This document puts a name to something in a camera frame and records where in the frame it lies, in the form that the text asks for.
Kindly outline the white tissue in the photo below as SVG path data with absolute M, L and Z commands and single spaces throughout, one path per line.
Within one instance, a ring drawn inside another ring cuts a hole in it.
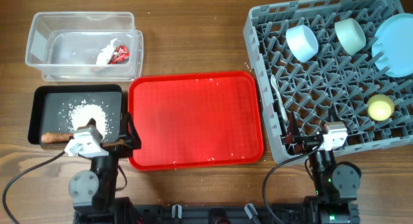
M 112 55 L 115 52 L 115 42 L 117 38 L 112 39 L 110 44 L 107 45 L 101 52 L 98 54 L 96 59 L 96 65 L 107 65 L 112 58 Z

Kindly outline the light blue plate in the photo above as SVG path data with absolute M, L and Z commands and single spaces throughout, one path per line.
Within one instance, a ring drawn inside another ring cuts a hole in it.
M 390 77 L 412 74 L 412 14 L 396 14 L 384 21 L 375 33 L 372 56 L 378 70 Z

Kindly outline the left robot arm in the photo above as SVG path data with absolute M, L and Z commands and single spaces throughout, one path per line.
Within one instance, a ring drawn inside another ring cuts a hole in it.
M 126 113 L 115 142 L 105 145 L 96 121 L 78 128 L 70 137 L 65 152 L 90 160 L 89 170 L 80 171 L 69 182 L 73 199 L 74 223 L 142 223 L 142 215 L 128 197 L 116 198 L 119 160 L 130 158 L 141 148 L 132 116 Z

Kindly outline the black plastic tray bin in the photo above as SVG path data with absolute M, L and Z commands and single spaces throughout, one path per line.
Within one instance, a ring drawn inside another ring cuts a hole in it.
M 104 143 L 117 139 L 123 109 L 123 93 L 119 85 L 61 85 L 39 87 L 34 94 L 32 114 L 28 130 L 28 141 L 33 145 L 42 145 L 41 136 L 46 132 L 69 133 L 59 130 L 57 112 L 62 103 L 95 99 L 108 105 L 106 111 L 112 119 L 109 127 L 112 133 L 103 137 Z

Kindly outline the yellow plastic cup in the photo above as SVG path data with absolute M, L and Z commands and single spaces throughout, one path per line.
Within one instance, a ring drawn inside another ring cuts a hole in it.
M 386 95 L 377 94 L 367 101 L 367 113 L 375 121 L 384 121 L 394 112 L 394 102 Z

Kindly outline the red serving tray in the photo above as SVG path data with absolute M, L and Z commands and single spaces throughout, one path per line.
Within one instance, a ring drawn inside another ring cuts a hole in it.
M 128 111 L 140 171 L 254 163 L 264 152 L 255 79 L 245 71 L 140 77 Z

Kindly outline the grey dishwasher rack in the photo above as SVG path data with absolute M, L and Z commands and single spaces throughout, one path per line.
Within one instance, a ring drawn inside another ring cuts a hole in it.
M 279 113 L 272 74 L 285 111 L 294 113 L 303 136 L 322 130 L 328 109 L 334 108 L 349 130 L 337 156 L 412 143 L 412 78 L 387 76 L 375 66 L 378 56 L 371 52 L 380 25 L 402 12 L 400 0 L 299 0 L 249 10 L 243 35 L 275 162 L 295 154 L 285 143 L 288 123 Z M 334 30 L 334 23 L 348 18 L 360 24 L 367 40 L 353 56 L 345 52 Z M 286 41 L 286 31 L 298 25 L 308 26 L 319 43 L 319 52 L 306 63 L 293 56 Z M 377 94 L 394 102 L 393 114 L 384 121 L 367 113 L 367 101 Z

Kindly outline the red snack wrapper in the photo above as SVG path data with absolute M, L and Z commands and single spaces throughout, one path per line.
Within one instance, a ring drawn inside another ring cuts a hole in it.
M 109 64 L 118 64 L 126 61 L 130 57 L 129 49 L 125 45 L 119 45 L 112 54 Z

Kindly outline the white plastic spoon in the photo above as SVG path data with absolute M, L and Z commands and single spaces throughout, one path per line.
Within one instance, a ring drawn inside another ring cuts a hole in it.
M 276 77 L 274 74 L 272 74 L 270 77 L 270 84 L 272 88 L 274 89 L 275 95 L 277 97 L 277 103 L 278 103 L 279 112 L 281 114 L 281 117 L 283 118 L 283 121 L 286 123 L 288 121 L 288 117 L 287 117 L 287 113 L 285 111 L 285 108 L 284 108 L 284 105 L 281 99 L 281 94 L 279 92 Z

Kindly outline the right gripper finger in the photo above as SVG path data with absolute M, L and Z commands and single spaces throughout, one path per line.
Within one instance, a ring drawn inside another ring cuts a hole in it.
M 329 123 L 333 123 L 333 122 L 335 122 L 335 123 L 337 123 L 337 122 L 342 123 L 342 122 L 343 122 L 342 119 L 340 119 L 340 118 L 338 117 L 336 111 L 335 111 L 334 108 L 332 108 L 332 107 L 330 107 L 330 108 L 328 109 L 327 121 L 328 121 Z
M 297 125 L 297 121 L 293 112 L 290 113 L 290 117 L 288 119 L 288 131 L 285 137 L 285 143 L 300 143 L 301 142 L 301 134 Z

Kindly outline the orange carrot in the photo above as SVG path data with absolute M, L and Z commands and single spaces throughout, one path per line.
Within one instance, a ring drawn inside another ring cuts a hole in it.
M 68 143 L 71 137 L 73 137 L 72 133 L 46 132 L 41 136 L 41 142 L 44 144 Z

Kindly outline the light blue rice bowl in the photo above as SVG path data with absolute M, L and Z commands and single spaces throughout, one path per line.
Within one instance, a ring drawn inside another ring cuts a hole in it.
M 301 63 L 306 63 L 318 53 L 317 38 L 308 26 L 298 25 L 289 28 L 285 36 L 290 51 Z

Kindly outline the clear plastic waste bin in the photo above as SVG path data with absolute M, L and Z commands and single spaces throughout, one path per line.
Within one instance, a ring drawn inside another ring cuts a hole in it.
M 118 64 L 96 65 L 112 39 L 130 57 Z M 40 12 L 32 21 L 25 63 L 46 81 L 132 81 L 143 67 L 143 33 L 130 12 Z

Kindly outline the pile of white rice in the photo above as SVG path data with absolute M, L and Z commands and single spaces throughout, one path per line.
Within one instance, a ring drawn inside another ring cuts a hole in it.
M 90 119 L 94 119 L 97 130 L 106 137 L 112 133 L 112 127 L 109 127 L 109 121 L 112 119 L 109 116 L 111 112 L 105 108 L 108 108 L 108 105 L 103 101 L 96 103 L 95 99 L 62 103 L 57 112 L 59 130 L 66 129 L 66 132 L 74 133 L 79 127 L 86 126 Z

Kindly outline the pale green bowl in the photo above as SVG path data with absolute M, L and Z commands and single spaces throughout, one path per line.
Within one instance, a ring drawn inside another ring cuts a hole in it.
M 353 56 L 365 47 L 367 40 L 360 24 L 352 18 L 334 23 L 337 38 L 345 52 Z

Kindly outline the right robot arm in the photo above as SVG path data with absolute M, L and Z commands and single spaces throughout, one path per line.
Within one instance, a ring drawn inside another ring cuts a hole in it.
M 348 161 L 337 162 L 334 151 L 342 147 L 348 137 L 348 128 L 330 109 L 330 121 L 323 130 L 312 136 L 303 136 L 295 115 L 290 114 L 285 142 L 294 145 L 296 154 L 306 155 L 316 195 L 304 198 L 299 211 L 301 223 L 359 223 L 357 200 L 361 170 Z

